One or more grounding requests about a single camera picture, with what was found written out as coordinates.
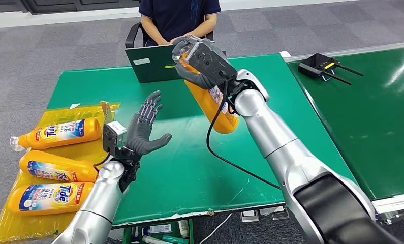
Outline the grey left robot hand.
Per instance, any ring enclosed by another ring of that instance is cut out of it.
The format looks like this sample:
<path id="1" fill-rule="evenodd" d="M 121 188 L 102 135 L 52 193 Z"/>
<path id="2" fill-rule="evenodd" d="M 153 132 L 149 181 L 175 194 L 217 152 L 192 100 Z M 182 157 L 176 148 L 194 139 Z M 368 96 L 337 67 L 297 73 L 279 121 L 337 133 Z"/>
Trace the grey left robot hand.
<path id="1" fill-rule="evenodd" d="M 172 138 L 171 134 L 166 133 L 158 139 L 150 140 L 152 125 L 158 111 L 162 108 L 162 105 L 159 103 L 160 100 L 160 90 L 156 90 L 148 95 L 141 104 L 140 110 L 134 114 L 129 124 L 124 147 L 132 150 L 137 155 L 143 156 L 160 149 L 166 146 Z"/>

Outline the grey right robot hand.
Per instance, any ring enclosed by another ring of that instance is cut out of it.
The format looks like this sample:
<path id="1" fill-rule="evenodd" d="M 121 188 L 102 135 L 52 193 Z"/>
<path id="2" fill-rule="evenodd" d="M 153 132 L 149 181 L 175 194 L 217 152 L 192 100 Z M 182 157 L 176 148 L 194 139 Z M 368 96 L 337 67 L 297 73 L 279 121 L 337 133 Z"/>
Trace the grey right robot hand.
<path id="1" fill-rule="evenodd" d="M 184 80 L 202 89 L 209 90 L 218 86 L 220 90 L 224 90 L 224 83 L 230 78 L 236 78 L 236 69 L 210 39 L 187 35 L 174 39 L 172 44 L 175 68 Z M 201 68 L 198 74 L 190 71 L 180 61 L 184 53 L 190 54 L 191 67 Z"/>

